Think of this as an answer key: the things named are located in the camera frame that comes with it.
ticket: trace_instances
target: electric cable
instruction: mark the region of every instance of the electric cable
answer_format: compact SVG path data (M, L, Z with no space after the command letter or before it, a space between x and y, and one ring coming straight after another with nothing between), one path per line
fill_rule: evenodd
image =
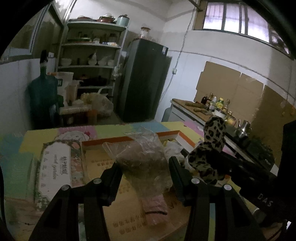
M185 34L184 34L182 48L181 48L180 53L179 53L179 56L178 56L178 58L177 58L177 62L176 62L176 65L175 65L175 69L177 68L177 65L178 65L178 62L179 62L179 59L180 59L181 53L183 52L183 48L184 48L184 46L185 46L186 36L187 36L187 34L188 34L189 27L190 27L191 22L192 22L192 19L193 19L195 9L196 9L196 7L194 7L193 10L192 10L191 19L190 19L190 22L189 22L189 24L188 24L187 30L186 30L186 32L185 32ZM160 101L159 101L158 105L160 104L160 102L161 102L162 99L164 98L164 96L165 96L165 94L166 94L166 92L167 92L167 90L168 90L168 88L169 88L169 86L170 86L170 84L171 84L171 82L172 82L172 80L173 80L173 78L174 78L174 75L175 75L175 74L172 74L172 77L171 77L171 79L170 79L170 82L169 82L167 88L165 89L165 91L163 92L163 94L161 95L161 97L160 97Z

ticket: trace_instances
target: white bowl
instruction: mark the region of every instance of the white bowl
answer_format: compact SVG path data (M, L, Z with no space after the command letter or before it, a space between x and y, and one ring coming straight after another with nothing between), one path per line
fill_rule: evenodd
M110 59L107 62L108 66L114 66L114 59Z
M214 115L221 117L222 119L224 119L226 117L225 114L221 113L220 111L218 111L217 109L215 109L214 111Z
M98 65L105 66L106 64L107 64L107 60L100 60L100 61L98 61Z
M70 58L61 58L62 66L69 66L72 63L72 59Z
M88 64L89 65L96 65L97 64L97 60L92 60L92 59L90 59L89 61L88 61Z

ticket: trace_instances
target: condiment bottle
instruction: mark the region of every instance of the condiment bottle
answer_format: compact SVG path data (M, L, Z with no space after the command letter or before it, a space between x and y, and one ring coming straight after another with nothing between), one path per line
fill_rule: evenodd
M224 112L228 112L229 104L230 104L230 100L227 99L225 105L224 105L223 108L222 108L222 110L223 110Z
M206 102L207 102L207 95L205 95L205 96L202 98L202 100L201 100L200 103L202 103L202 104L206 104Z
M205 103L205 106L206 106L206 109L208 110L208 107L210 107L210 102L213 100L213 93L210 93L210 96L209 98L207 99L206 103Z
M215 96L213 98L213 100L211 101L211 104L210 104L210 107L209 107L209 111L213 112L215 110L215 107L216 107L216 100L217 100L217 97Z
M222 110L223 108L223 104L224 104L224 99L220 98L217 102L216 102L216 106Z

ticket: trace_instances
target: shelf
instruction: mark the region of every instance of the shelf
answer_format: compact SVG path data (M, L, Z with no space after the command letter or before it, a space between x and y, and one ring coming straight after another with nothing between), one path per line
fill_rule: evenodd
M69 68L106 68L114 69L114 66L100 66L100 65L69 65L69 66L58 66L58 69L69 69Z
M112 85L106 86L79 86L78 89L113 89Z
M63 47L70 47L70 46L95 46L95 47L107 47L107 48L115 48L121 49L120 46L112 46L107 44L97 44L97 43L67 43L62 44Z
M117 32L123 32L127 29L125 26L116 25L113 23L102 23L93 21L69 21L68 28L96 28L96 29L106 29L113 30Z

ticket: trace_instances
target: white wall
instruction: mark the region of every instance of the white wall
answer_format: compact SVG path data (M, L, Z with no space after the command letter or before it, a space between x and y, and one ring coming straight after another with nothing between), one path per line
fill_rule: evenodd
M26 59L0 65L0 136L31 129L28 84L40 75L40 59ZM55 58L47 71L54 71Z
M119 15L127 14L130 18L129 31L135 34L141 32L143 24L148 26L150 36L158 41L170 3L166 0L77 0L70 18L80 15L98 19L111 13L117 19Z
M172 57L170 71L165 87L171 78L171 69L176 64L183 37L192 16L193 5L188 1L172 4L168 11L168 21L163 28L160 44L169 48L168 56ZM294 104L296 97L296 62L281 52L259 41L246 37L217 32L192 30L192 21L186 37L184 53L181 54L177 74L159 104L156 117L162 119L163 112L170 106L172 98L192 101L196 94L196 85L206 61L215 62L245 73Z

